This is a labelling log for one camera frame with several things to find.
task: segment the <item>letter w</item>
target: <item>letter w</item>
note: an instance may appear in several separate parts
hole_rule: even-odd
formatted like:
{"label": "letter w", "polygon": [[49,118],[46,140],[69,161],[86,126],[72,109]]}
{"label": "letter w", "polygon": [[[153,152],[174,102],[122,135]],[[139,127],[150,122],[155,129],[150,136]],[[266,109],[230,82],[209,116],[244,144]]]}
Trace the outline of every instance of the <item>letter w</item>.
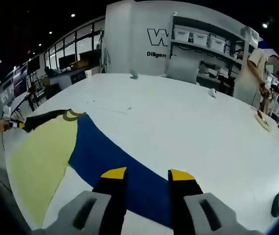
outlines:
{"label": "letter w", "polygon": [[159,46],[161,42],[164,47],[168,46],[167,30],[160,28],[156,32],[154,28],[147,28],[147,32],[152,46]]}

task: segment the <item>computer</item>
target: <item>computer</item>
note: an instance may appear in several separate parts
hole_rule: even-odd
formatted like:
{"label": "computer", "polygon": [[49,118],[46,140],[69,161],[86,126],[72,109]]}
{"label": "computer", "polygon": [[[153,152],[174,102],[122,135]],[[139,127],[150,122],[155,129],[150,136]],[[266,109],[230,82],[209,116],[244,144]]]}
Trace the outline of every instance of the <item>computer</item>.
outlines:
{"label": "computer", "polygon": [[32,74],[33,72],[37,71],[38,69],[40,69],[40,60],[39,60],[39,56],[36,56],[35,58],[31,59],[28,62],[27,75]]}
{"label": "computer", "polygon": [[71,63],[76,61],[75,54],[67,55],[62,58],[59,58],[60,69],[65,69],[71,66]]}

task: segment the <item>large white table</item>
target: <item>large white table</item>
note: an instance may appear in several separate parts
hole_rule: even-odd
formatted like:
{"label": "large white table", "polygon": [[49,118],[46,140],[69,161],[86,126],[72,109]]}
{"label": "large white table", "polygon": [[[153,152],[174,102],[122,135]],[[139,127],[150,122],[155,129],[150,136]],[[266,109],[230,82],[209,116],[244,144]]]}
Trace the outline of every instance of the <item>large white table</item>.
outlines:
{"label": "large white table", "polygon": [[[248,229],[265,231],[274,219],[270,209],[279,192],[279,129],[268,133],[256,121],[251,106],[230,96],[163,77],[96,74],[58,93],[32,115],[72,108],[87,112],[99,129],[139,162],[167,179],[170,168],[194,175],[237,214]],[[4,133],[6,168],[9,155],[26,137],[22,130]],[[37,227],[20,203],[32,229]],[[69,166],[46,212],[43,227],[58,211],[92,187]],[[122,234],[171,235],[172,230],[127,211]]]}

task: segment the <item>window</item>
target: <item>window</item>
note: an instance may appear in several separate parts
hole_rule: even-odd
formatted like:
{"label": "window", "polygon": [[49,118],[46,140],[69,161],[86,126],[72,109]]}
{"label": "window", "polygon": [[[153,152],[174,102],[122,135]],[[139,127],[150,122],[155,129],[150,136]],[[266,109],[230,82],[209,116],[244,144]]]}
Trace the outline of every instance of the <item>window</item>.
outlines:
{"label": "window", "polygon": [[63,39],[60,42],[58,42],[55,46],[56,46],[56,51],[58,51],[61,48],[63,48]]}
{"label": "window", "polygon": [[57,63],[58,69],[60,68],[59,59],[62,58],[62,57],[64,57],[63,49],[56,52],[56,63]]}
{"label": "window", "polygon": [[48,66],[50,68],[50,60],[49,60],[49,53],[48,52],[45,53],[45,60],[46,60],[46,66]]}
{"label": "window", "polygon": [[95,32],[104,29],[104,20],[95,22]]}
{"label": "window", "polygon": [[92,33],[92,24],[85,26],[84,28],[81,28],[77,30],[77,39]]}
{"label": "window", "polygon": [[91,38],[85,38],[85,39],[80,40],[79,42],[77,42],[78,60],[80,60],[80,55],[79,55],[80,53],[92,50],[91,40],[92,40]]}
{"label": "window", "polygon": [[75,54],[75,43],[65,47],[65,56]]}
{"label": "window", "polygon": [[65,38],[65,45],[70,44],[74,40],[75,40],[75,33],[72,33]]}
{"label": "window", "polygon": [[97,49],[97,44],[100,39],[100,34],[94,36],[94,50]]}
{"label": "window", "polygon": [[56,63],[55,63],[55,50],[54,46],[50,49],[50,63],[51,63],[51,69],[56,69]]}

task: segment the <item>black ceiling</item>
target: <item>black ceiling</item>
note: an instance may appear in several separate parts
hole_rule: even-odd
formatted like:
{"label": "black ceiling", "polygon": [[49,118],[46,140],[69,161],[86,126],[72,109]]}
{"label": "black ceiling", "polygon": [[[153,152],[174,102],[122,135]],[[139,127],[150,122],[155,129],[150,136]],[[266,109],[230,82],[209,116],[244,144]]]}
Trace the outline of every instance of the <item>black ceiling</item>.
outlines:
{"label": "black ceiling", "polygon": [[[11,68],[23,63],[33,52],[43,52],[57,39],[78,27],[82,23],[105,15],[106,5],[116,2],[106,1],[102,6],[95,7],[92,3],[49,2],[47,5],[38,2],[22,4],[0,4],[0,59],[2,66]],[[279,54],[279,3],[263,1],[208,1],[190,0],[203,5],[254,28],[260,36],[269,42]],[[263,22],[270,21],[268,29],[262,28]]]}

